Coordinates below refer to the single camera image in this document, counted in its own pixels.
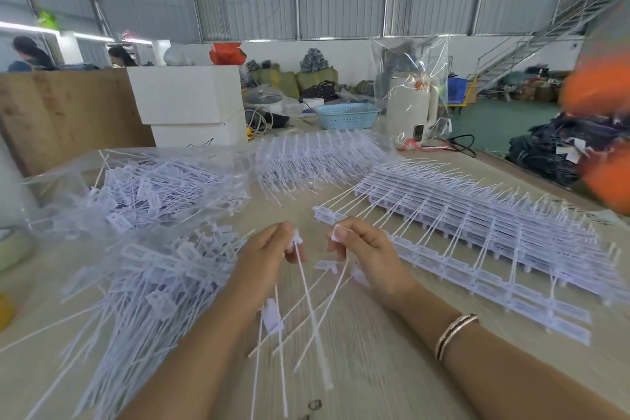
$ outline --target black hair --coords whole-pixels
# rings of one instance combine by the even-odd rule
[[[16,52],[26,55],[33,65],[44,70],[56,70],[49,55],[37,46],[37,43],[29,37],[15,37],[13,48]]]
[[[122,45],[113,45],[107,50],[110,57],[120,58],[125,66],[138,66],[138,64],[131,58],[131,55]]]

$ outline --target green floor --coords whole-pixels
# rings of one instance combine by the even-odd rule
[[[507,153],[510,138],[525,135],[531,126],[547,123],[559,110],[555,103],[479,99],[462,108],[460,114],[455,110],[451,136],[472,133],[476,138],[473,148]]]

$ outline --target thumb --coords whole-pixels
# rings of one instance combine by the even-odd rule
[[[339,229],[335,234],[339,242],[343,244],[347,249],[350,249],[361,262],[367,260],[372,252],[372,249],[374,249],[365,241],[363,241],[361,239],[361,236],[359,236],[351,229]]]
[[[271,252],[280,259],[284,258],[284,253],[293,240],[294,229],[290,223],[285,222],[278,226],[278,229],[272,234],[271,239],[267,243],[265,250]]]

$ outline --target staircase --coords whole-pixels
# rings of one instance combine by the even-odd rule
[[[534,55],[549,42],[575,32],[589,20],[594,19],[609,7],[621,0],[577,0],[555,17],[530,39],[510,44],[513,37],[504,40],[477,60],[476,79],[480,90],[490,88],[514,67]],[[514,36],[527,37],[531,33],[522,32]]]

